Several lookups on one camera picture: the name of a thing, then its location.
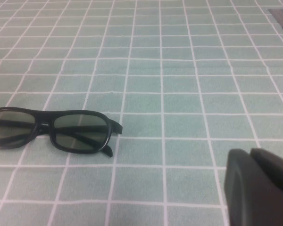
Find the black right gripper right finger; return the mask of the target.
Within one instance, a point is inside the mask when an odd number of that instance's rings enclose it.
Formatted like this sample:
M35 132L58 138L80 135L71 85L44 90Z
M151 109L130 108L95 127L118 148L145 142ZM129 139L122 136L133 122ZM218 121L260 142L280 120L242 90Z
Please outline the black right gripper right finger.
M283 191L283 158L262 148L252 148L250 155L273 184Z

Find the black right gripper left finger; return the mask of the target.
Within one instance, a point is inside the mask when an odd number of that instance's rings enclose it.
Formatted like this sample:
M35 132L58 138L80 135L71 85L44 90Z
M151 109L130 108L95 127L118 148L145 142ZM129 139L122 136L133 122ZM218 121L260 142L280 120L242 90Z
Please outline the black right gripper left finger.
M224 182L232 226L283 226L283 191L276 187L250 153L228 153Z

